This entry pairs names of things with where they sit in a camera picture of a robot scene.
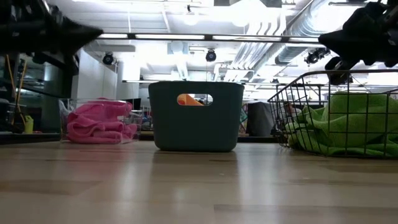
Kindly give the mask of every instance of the dark green storage bin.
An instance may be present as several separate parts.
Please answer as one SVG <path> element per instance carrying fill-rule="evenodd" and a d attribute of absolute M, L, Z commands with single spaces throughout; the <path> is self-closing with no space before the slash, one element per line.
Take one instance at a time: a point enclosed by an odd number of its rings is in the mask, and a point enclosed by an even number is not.
<path fill-rule="evenodd" d="M 149 85 L 155 144 L 165 151 L 229 152 L 236 146 L 244 87 L 224 82 Z M 184 93 L 209 94 L 208 106 L 182 106 Z"/>

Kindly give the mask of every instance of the fluorescent light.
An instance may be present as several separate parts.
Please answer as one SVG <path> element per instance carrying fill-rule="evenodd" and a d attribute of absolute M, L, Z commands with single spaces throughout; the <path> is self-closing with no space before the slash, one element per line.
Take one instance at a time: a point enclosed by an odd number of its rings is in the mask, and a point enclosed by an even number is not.
<path fill-rule="evenodd" d="M 244 36 L 244 35 L 215 35 L 213 40 L 241 40 L 241 41 L 269 41 L 278 42 L 281 37 L 255 37 L 255 36 Z"/>
<path fill-rule="evenodd" d="M 286 47 L 325 47 L 323 44 L 319 43 L 306 43 L 306 44 L 285 44 Z"/>
<path fill-rule="evenodd" d="M 126 83 L 155 83 L 155 82 L 159 82 L 161 80 L 153 80 L 153 81 L 149 81 L 149 80 L 123 80 L 123 82 Z"/>
<path fill-rule="evenodd" d="M 127 39 L 127 34 L 101 34 L 98 38 L 102 39 Z"/>
<path fill-rule="evenodd" d="M 97 3 L 136 3 L 136 2 L 165 2 L 165 0 L 72 0 L 74 2 L 97 2 Z"/>
<path fill-rule="evenodd" d="M 234 24 L 234 26 L 237 26 L 237 27 L 245 27 L 246 25 L 249 24 L 249 21 L 247 21 L 243 18 L 239 18 L 239 19 L 234 19 L 232 21 L 232 24 Z"/>
<path fill-rule="evenodd" d="M 206 47 L 189 46 L 189 51 L 206 52 Z"/>
<path fill-rule="evenodd" d="M 204 40 L 205 36 L 184 34 L 136 34 L 136 39 Z"/>
<path fill-rule="evenodd" d="M 290 37 L 290 42 L 319 43 L 318 37 Z"/>
<path fill-rule="evenodd" d="M 187 15 L 185 15 L 184 18 L 184 23 L 188 26 L 194 26 L 199 22 L 199 17 L 198 14 L 194 12 L 188 12 Z"/>

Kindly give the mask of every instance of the yellow container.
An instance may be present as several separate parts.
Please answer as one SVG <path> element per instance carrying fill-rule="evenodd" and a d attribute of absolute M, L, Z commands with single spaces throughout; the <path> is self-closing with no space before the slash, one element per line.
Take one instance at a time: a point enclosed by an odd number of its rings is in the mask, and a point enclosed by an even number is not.
<path fill-rule="evenodd" d="M 25 116 L 25 134 L 33 133 L 33 118 L 29 115 Z"/>

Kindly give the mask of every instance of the green towel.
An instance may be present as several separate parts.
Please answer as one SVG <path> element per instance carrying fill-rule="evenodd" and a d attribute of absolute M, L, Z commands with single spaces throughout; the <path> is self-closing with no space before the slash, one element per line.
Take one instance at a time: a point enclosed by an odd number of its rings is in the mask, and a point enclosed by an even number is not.
<path fill-rule="evenodd" d="M 327 105 L 317 110 L 305 107 L 295 122 L 286 125 L 287 131 L 294 132 L 295 129 L 295 133 L 289 136 L 289 145 L 326 156 L 337 156 L 346 152 L 350 155 L 364 155 L 366 146 L 366 155 L 382 156 L 387 97 L 385 94 L 368 95 L 367 99 L 367 95 L 364 94 L 335 93 L 330 98 L 330 112 L 341 114 L 330 115 L 330 129 L 328 129 Z M 367 100 L 369 100 L 368 135 L 365 140 Z M 347 105 L 350 114 L 346 141 Z M 390 134 L 387 134 L 386 156 L 398 156 L 398 100 L 388 97 L 388 112 L 396 114 L 388 114 L 387 117 L 387 132 Z"/>

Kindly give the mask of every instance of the wire basket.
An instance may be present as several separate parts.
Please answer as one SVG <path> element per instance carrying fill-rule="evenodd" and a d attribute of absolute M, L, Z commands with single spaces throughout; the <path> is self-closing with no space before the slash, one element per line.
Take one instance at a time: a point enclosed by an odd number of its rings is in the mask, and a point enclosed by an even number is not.
<path fill-rule="evenodd" d="M 398 70 L 308 72 L 278 85 L 271 104 L 271 134 L 281 146 L 323 156 L 398 158 L 398 86 L 310 83 L 320 75 L 383 73 Z"/>

